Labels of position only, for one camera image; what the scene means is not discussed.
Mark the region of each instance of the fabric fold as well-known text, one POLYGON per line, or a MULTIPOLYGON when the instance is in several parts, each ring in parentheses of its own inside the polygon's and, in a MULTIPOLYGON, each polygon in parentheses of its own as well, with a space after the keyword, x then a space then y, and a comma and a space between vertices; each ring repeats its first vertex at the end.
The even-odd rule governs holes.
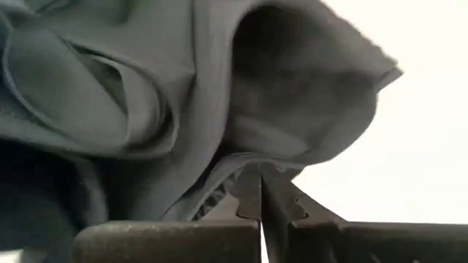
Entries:
POLYGON ((0 138, 67 167, 77 229, 197 220, 247 164, 328 161, 401 74, 318 0, 0 4, 0 138))

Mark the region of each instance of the white wall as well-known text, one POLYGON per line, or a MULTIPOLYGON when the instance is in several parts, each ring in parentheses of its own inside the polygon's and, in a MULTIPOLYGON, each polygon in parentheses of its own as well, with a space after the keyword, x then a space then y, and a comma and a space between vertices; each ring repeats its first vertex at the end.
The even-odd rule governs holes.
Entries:
POLYGON ((405 75, 351 148, 294 183, 350 221, 468 223, 468 1, 325 2, 405 75))

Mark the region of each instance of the black clamp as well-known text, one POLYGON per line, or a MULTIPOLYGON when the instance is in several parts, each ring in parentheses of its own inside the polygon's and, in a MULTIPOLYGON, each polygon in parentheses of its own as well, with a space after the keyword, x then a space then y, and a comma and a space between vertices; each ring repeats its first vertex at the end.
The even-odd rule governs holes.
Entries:
POLYGON ((75 241, 75 263, 466 263, 468 226, 345 221, 269 164, 249 165, 194 222, 111 222, 75 241))

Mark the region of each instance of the cloth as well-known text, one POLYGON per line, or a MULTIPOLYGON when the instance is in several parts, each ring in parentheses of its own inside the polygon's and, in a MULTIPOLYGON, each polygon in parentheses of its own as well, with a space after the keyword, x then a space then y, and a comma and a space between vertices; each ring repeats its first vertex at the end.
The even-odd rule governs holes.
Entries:
POLYGON ((0 138, 72 169, 76 231, 191 221, 246 164, 330 160, 401 74, 317 0, 0 3, 0 138))

